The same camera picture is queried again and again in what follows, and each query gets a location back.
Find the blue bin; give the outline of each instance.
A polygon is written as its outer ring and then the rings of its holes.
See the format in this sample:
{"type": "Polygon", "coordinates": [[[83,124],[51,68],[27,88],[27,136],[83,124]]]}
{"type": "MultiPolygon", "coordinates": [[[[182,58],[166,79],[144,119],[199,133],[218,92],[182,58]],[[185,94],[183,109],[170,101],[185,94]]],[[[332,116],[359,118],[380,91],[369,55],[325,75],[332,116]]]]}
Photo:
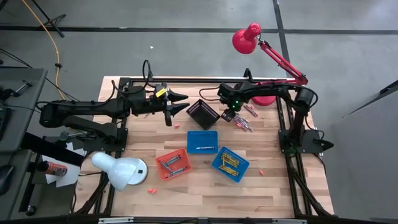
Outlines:
{"type": "Polygon", "coordinates": [[[229,150],[226,147],[222,147],[220,149],[220,151],[218,152],[216,158],[211,163],[211,166],[213,166],[216,170],[220,171],[221,173],[223,173],[224,175],[226,175],[227,177],[231,178],[233,181],[238,183],[239,181],[241,181],[244,173],[248,169],[249,164],[250,164],[249,161],[247,161],[247,160],[243,159],[242,157],[238,156],[235,152],[229,150]],[[224,152],[229,154],[233,159],[237,159],[239,161],[238,168],[233,167],[232,165],[230,165],[230,164],[225,162],[225,165],[227,167],[230,167],[230,168],[236,170],[239,173],[237,176],[233,176],[233,175],[231,175],[231,174],[219,169],[219,166],[223,164],[223,160],[221,159],[221,155],[224,152]]]}
{"type": "Polygon", "coordinates": [[[218,152],[217,131],[188,131],[187,152],[190,154],[214,154],[218,152]],[[197,147],[213,147],[212,149],[197,149],[197,147]]]}

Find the red desk lamp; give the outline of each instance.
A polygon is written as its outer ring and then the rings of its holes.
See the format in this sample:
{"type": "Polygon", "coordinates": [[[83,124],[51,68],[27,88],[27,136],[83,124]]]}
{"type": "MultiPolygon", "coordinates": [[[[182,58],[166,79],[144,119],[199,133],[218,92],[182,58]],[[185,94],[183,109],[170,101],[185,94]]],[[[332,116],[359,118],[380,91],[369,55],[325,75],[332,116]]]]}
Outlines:
{"type": "MultiPolygon", "coordinates": [[[[275,80],[269,82],[261,82],[259,84],[267,83],[289,83],[297,85],[306,85],[308,83],[307,78],[304,74],[299,72],[295,67],[293,67],[286,59],[278,54],[265,40],[261,39],[261,26],[258,23],[252,23],[247,29],[238,30],[232,37],[232,44],[234,48],[242,54],[250,54],[256,48],[256,45],[260,45],[261,50],[265,51],[278,66],[283,68],[287,73],[289,73],[294,80],[275,80]]],[[[257,96],[253,97],[252,101],[261,106],[270,105],[275,101],[275,96],[257,96]]]]}

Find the yellow cable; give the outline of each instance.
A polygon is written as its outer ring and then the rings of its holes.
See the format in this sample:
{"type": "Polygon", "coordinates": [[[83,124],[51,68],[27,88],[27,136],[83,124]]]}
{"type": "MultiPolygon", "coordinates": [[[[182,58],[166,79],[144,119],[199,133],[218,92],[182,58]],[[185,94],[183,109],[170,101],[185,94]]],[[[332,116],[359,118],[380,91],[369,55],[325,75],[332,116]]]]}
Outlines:
{"type": "MultiPolygon", "coordinates": [[[[54,47],[55,47],[55,53],[57,54],[57,63],[60,63],[60,54],[58,52],[58,47],[57,44],[55,43],[54,39],[52,38],[50,32],[47,30],[47,28],[44,26],[44,24],[42,23],[42,21],[40,21],[40,19],[37,17],[36,13],[29,7],[29,5],[25,2],[25,0],[22,0],[22,2],[25,4],[25,6],[29,9],[29,11],[33,14],[33,16],[37,19],[37,21],[40,23],[40,25],[43,27],[43,29],[46,31],[46,33],[49,35],[54,47]]],[[[57,67],[57,76],[55,76],[55,85],[58,87],[58,77],[60,75],[60,68],[57,67]]],[[[60,93],[62,99],[65,99],[65,97],[63,96],[61,90],[58,89],[58,92],[60,93]]]]}

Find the concrete floor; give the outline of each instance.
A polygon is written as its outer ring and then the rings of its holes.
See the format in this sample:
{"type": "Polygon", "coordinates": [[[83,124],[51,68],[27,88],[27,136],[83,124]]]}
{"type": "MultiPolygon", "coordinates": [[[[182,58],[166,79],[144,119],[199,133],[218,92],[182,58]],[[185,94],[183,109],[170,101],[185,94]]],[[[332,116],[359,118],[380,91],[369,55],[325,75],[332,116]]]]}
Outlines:
{"type": "MultiPolygon", "coordinates": [[[[258,22],[263,29],[281,28],[276,23],[272,0],[37,2],[51,16],[66,13],[68,16],[60,25],[69,27],[235,29],[258,22]]],[[[354,32],[353,35],[330,35],[327,31],[397,30],[397,1],[280,0],[279,6],[285,29],[315,29],[324,33],[285,35],[290,61],[307,75],[308,87],[319,95],[320,101],[312,110],[318,129],[327,130],[397,80],[396,35],[354,32]]],[[[0,11],[0,25],[37,25],[20,1],[11,1],[6,9],[0,11]]],[[[95,100],[105,75],[140,75],[144,59],[150,60],[154,75],[240,77],[249,67],[254,76],[285,77],[259,49],[251,55],[237,53],[231,45],[232,35],[233,32],[65,32],[62,39],[53,32],[63,65],[60,87],[80,100],[95,100]]],[[[281,52],[279,34],[262,37],[281,52]]],[[[55,53],[44,32],[0,31],[0,47],[34,67],[48,69],[49,79],[54,80],[55,53]]],[[[17,65],[1,58],[7,65],[17,65]]],[[[46,83],[40,100],[58,97],[56,89],[46,83]]],[[[29,127],[36,135],[56,135],[62,130],[42,128],[37,118],[35,115],[29,127]]],[[[356,186],[349,177],[349,164],[339,164],[333,149],[325,153],[324,160],[335,213],[346,218],[368,219],[367,211],[377,210],[377,204],[365,207],[361,203],[361,196],[356,194],[356,186]]],[[[44,202],[40,207],[52,205],[51,198],[42,198],[44,202]]],[[[69,204],[65,204],[64,212],[67,212],[69,204]]],[[[54,206],[41,209],[41,215],[62,213],[61,208],[54,206]]]]}

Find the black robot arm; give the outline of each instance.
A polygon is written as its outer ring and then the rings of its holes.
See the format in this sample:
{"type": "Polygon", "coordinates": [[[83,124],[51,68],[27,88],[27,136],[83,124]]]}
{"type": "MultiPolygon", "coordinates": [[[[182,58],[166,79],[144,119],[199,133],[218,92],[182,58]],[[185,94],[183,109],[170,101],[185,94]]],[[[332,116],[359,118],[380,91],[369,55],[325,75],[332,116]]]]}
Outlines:
{"type": "Polygon", "coordinates": [[[187,99],[188,96],[174,93],[167,84],[156,85],[151,95],[146,97],[143,86],[126,86],[119,90],[114,85],[114,91],[120,91],[120,97],[97,101],[52,101],[41,107],[40,124],[46,128],[66,126],[88,132],[94,132],[105,143],[114,144],[126,135],[125,129],[120,129],[114,123],[99,124],[76,115],[106,115],[111,118],[123,119],[131,114],[163,112],[167,126],[171,126],[171,116],[189,106],[189,103],[174,104],[173,102],[187,99]]]}
{"type": "Polygon", "coordinates": [[[312,107],[312,100],[315,94],[309,88],[300,85],[291,85],[291,84],[265,84],[265,85],[256,85],[249,82],[244,82],[231,87],[225,83],[220,85],[220,89],[217,93],[220,96],[220,101],[222,104],[226,104],[228,108],[222,114],[222,118],[231,121],[236,112],[240,111],[243,103],[248,103],[252,97],[255,96],[278,96],[281,97],[288,105],[290,105],[295,110],[294,123],[289,128],[288,132],[282,136],[281,144],[283,143],[283,147],[294,147],[295,150],[303,146],[303,142],[306,139],[303,135],[306,133],[313,136],[318,135],[316,131],[305,130],[303,122],[306,116],[308,116],[308,112],[312,107]],[[294,100],[292,99],[289,90],[294,90],[297,92],[294,100]]]}

